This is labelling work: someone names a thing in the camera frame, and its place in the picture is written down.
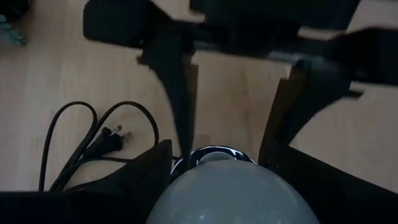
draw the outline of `black cable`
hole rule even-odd
[[[70,156],[69,160],[67,163],[64,165],[63,169],[61,170],[60,175],[56,179],[56,181],[52,184],[50,191],[53,190],[63,190],[64,187],[66,186],[67,182],[70,180],[72,175],[76,172],[76,170],[85,162],[89,161],[95,161],[95,160],[108,160],[108,161],[116,161],[116,162],[128,162],[128,159],[118,159],[118,158],[109,158],[109,157],[100,157],[100,158],[92,158],[92,159],[82,159],[81,156],[84,152],[85,149],[89,146],[90,142],[94,139],[96,133],[100,130],[101,126],[105,122],[105,120],[110,116],[110,114],[117,108],[119,108],[122,105],[131,105],[139,109],[141,112],[144,113],[144,115],[148,118],[152,129],[154,131],[154,145],[156,146],[159,143],[159,130],[156,125],[155,119],[152,117],[150,112],[144,108],[142,105],[139,103],[133,102],[133,101],[123,101],[120,102],[114,106],[112,106],[107,112],[105,112],[104,116],[97,122],[97,114],[92,106],[90,106],[88,103],[85,102],[71,102],[66,104],[65,106],[61,107],[61,109],[55,114],[50,127],[49,131],[47,133],[47,137],[45,140],[44,144],[44,150],[43,150],[43,158],[42,158],[42,165],[40,168],[40,179],[39,179],[39,191],[44,190],[44,180],[45,180],[45,169],[47,166],[47,158],[49,154],[49,147],[50,147],[50,142],[51,142],[51,137],[52,133],[54,131],[55,124],[57,123],[57,120],[59,116],[62,114],[65,109],[67,109],[69,106],[73,105],[83,105],[86,106],[90,109],[90,111],[93,113],[93,122],[91,124],[91,127],[86,134],[86,136],[83,138],[82,142],[79,144],[79,146],[76,148],[75,152]]]
[[[63,172],[60,173],[60,175],[55,179],[53,185],[60,185],[60,182],[63,180],[65,175],[70,172],[75,172],[75,169],[79,168],[81,165],[85,164],[86,162],[92,162],[92,161],[113,161],[113,162],[130,162],[133,159],[120,159],[120,158],[112,158],[112,157],[99,157],[99,158],[91,158],[91,159],[82,159],[76,162],[75,164],[72,164],[69,168],[64,170]]]
[[[54,115],[54,118],[52,119],[49,127],[49,131],[47,132],[47,136],[45,137],[45,142],[44,142],[44,149],[43,149],[43,157],[42,157],[42,165],[40,167],[40,177],[39,177],[39,191],[44,190],[44,180],[45,180],[45,172],[47,168],[47,159],[49,157],[49,149],[50,149],[50,143],[51,143],[51,138],[52,134],[54,132],[55,125],[60,117],[60,115],[65,111],[67,108],[73,105],[82,105],[90,109],[91,113],[93,114],[93,122],[91,123],[90,129],[87,132],[86,136],[83,138],[82,142],[79,144],[79,147],[82,147],[83,142],[85,139],[89,136],[89,133],[94,130],[96,124],[97,124],[97,114],[94,110],[94,108],[89,105],[88,103],[81,102],[81,101],[76,101],[76,102],[71,102],[66,104],[65,106],[61,107],[58,112]]]

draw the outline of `wooden floor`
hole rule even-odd
[[[200,20],[188,0],[156,1],[174,18]],[[101,116],[124,100],[143,104],[159,125],[160,138],[176,133],[166,95],[156,76],[136,63],[140,51],[90,42],[83,37],[82,0],[36,0],[23,21],[24,48],[0,50],[0,190],[37,189],[45,135],[55,112],[65,103],[86,101]],[[369,24],[397,27],[398,3],[363,2],[351,30]],[[195,147],[222,144],[256,158],[283,63],[198,52]],[[385,86],[366,90],[359,101],[342,100],[316,116],[293,142],[300,150],[398,192],[398,91]],[[91,123],[87,109],[74,107],[61,116],[53,135],[46,188],[55,180]],[[121,152],[133,158],[151,147],[149,122],[124,107],[106,125],[132,131]],[[121,167],[114,162],[83,166],[70,185],[94,180]]]

